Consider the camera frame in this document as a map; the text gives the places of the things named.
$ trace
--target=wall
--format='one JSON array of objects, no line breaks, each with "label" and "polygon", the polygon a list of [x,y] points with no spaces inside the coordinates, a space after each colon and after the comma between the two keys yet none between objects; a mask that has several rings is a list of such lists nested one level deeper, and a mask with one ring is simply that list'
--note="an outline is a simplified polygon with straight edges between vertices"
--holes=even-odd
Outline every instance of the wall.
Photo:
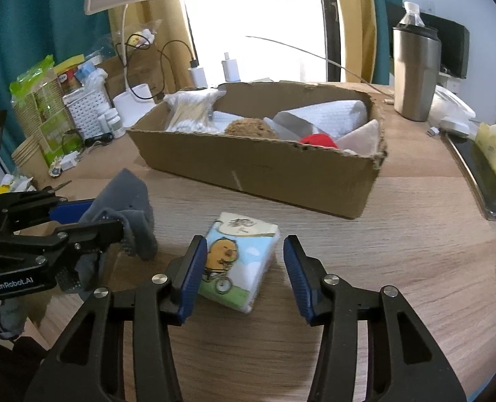
[{"label": "wall", "polygon": [[468,77],[459,96],[477,118],[496,120],[496,5],[493,0],[404,0],[421,5],[421,10],[451,19],[470,33]]}]

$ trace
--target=smartphone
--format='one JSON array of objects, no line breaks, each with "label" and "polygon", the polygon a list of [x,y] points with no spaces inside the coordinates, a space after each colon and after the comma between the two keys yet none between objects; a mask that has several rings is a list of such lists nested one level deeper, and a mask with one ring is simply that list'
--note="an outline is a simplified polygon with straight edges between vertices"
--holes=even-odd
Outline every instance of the smartphone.
[{"label": "smartphone", "polygon": [[483,152],[472,140],[449,133],[441,136],[460,164],[485,217],[496,221],[496,175]]}]

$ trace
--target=tissue pack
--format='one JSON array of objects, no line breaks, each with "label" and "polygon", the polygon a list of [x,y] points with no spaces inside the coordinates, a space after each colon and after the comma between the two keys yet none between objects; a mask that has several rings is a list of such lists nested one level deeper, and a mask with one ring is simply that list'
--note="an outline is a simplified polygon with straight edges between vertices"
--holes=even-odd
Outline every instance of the tissue pack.
[{"label": "tissue pack", "polygon": [[207,234],[200,295],[249,313],[278,239],[277,225],[222,213]]}]

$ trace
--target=stainless steel tumbler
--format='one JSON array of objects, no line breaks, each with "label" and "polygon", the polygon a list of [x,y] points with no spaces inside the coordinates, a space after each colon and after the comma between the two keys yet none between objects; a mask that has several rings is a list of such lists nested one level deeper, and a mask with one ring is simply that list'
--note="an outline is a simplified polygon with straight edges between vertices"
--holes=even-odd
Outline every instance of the stainless steel tumbler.
[{"label": "stainless steel tumbler", "polygon": [[441,65],[437,30],[399,24],[393,29],[395,110],[412,121],[424,122],[432,105]]}]

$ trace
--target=teal curtain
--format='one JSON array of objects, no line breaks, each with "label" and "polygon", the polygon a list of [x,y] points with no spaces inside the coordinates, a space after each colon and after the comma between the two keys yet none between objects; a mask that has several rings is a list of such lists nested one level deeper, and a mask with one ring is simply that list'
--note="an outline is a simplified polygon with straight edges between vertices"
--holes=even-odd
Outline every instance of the teal curtain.
[{"label": "teal curtain", "polygon": [[55,63],[94,51],[109,34],[106,11],[86,16],[84,0],[0,0],[0,109],[8,110],[1,157],[12,169],[11,153],[24,135],[11,108],[9,84],[45,56]]},{"label": "teal curtain", "polygon": [[374,0],[376,13],[376,62],[374,64],[373,83],[389,84],[389,29],[385,5],[393,3],[402,5],[402,0]]}]

